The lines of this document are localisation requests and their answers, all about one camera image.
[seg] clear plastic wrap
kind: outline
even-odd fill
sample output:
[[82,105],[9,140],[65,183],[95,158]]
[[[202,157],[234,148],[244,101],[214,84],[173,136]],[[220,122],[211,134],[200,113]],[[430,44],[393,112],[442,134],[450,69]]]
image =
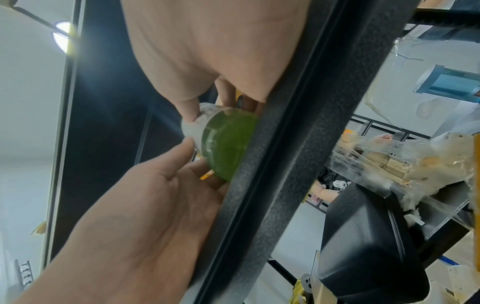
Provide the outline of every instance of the clear plastic wrap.
[[415,210],[423,200],[462,225],[472,227],[469,212],[451,210],[431,198],[453,183],[465,181],[473,186],[471,135],[448,132],[430,141],[400,142],[343,134],[327,166],[382,197],[395,193],[404,211]]

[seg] white label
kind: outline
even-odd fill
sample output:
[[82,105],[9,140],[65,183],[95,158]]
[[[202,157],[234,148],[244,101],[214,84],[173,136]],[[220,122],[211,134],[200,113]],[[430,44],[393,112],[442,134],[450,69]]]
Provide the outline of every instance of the white label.
[[217,113],[225,110],[227,108],[220,107],[214,104],[201,103],[200,112],[201,115],[195,119],[194,122],[186,123],[183,120],[181,121],[181,130],[183,134],[187,136],[192,136],[195,141],[195,147],[200,154],[203,154],[202,151],[202,135],[204,133],[205,127],[207,126],[210,119],[215,116]]

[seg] finger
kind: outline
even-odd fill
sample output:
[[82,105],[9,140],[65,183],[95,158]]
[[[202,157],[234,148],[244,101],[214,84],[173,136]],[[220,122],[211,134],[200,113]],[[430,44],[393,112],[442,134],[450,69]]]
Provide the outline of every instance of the finger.
[[215,80],[215,86],[222,105],[234,108],[237,103],[235,100],[235,87],[228,80],[221,77]]
[[220,187],[222,187],[226,182],[219,178],[216,174],[212,174],[206,179],[204,179],[205,183],[210,186],[213,190],[218,190]]
[[264,112],[264,108],[265,108],[265,103],[258,102],[257,105],[256,105],[256,109],[255,109],[254,114],[260,117],[262,115],[262,113]]
[[210,171],[207,159],[201,158],[185,166],[185,169],[193,172],[198,178],[204,176]]
[[241,109],[254,113],[257,108],[258,101],[253,100],[247,95],[243,95],[243,102],[241,103]]
[[186,137],[181,144],[173,147],[167,153],[145,162],[144,165],[152,166],[159,174],[170,179],[190,162],[194,149],[193,138]]
[[218,192],[222,197],[225,197],[225,195],[227,194],[227,191],[229,190],[229,187],[230,187],[230,183],[225,183],[223,184],[222,187],[220,187],[220,189],[218,189]]
[[186,122],[193,122],[200,115],[200,102],[197,97],[172,103]]

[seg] ceiling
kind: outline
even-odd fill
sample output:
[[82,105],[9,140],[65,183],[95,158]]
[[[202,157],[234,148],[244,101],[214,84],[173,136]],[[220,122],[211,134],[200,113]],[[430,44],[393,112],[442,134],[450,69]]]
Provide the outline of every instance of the ceiling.
[[[72,0],[19,0],[51,22],[70,20]],[[0,8],[0,161],[53,159],[65,54],[50,30]]]

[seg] person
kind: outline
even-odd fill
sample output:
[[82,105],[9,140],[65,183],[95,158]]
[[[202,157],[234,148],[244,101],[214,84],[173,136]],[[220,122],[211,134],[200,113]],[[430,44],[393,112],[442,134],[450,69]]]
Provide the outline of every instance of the person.
[[[143,71],[187,121],[215,84],[221,101],[256,111],[287,67],[310,0],[122,0]],[[227,191],[186,138],[129,170],[81,218],[25,290],[26,303],[178,303]]]

